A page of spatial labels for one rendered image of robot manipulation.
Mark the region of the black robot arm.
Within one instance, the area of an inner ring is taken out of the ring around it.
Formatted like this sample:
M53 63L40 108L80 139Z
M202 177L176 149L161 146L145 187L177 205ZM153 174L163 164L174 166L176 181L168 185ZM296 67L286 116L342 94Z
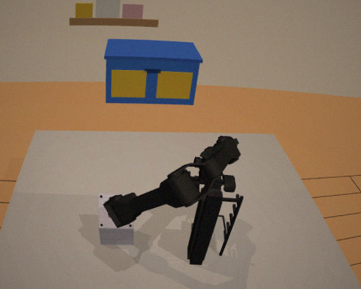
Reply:
M135 193L126 195L115 195L110 197L103 204L118 228L128 225L137 219L143 211L154 209L155 207L169 205L171 207L190 207L205 197L217 179L223 175L223 170L228 164L232 164L239 159L240 151L237 148L239 141L229 136L220 136L216 144L208 147L195 157L193 163L183 165L171 174L167 175L157 189L148 191L137 196ZM186 170L187 167L202 168L208 181L201 193L194 180Z

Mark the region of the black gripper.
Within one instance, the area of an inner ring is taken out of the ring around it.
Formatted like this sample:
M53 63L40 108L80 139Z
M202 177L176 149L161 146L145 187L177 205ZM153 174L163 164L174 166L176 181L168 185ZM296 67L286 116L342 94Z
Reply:
M202 168L200 168L199 176L196 176L196 175L192 176L192 179L194 180L199 191L200 191L200 184L205 185L206 182L208 181L208 178L207 178L206 174L203 172ZM223 174L222 179L220 177L219 179L214 181L211 189L221 189L221 186L224 186L225 192L233 193L236 188L234 176Z

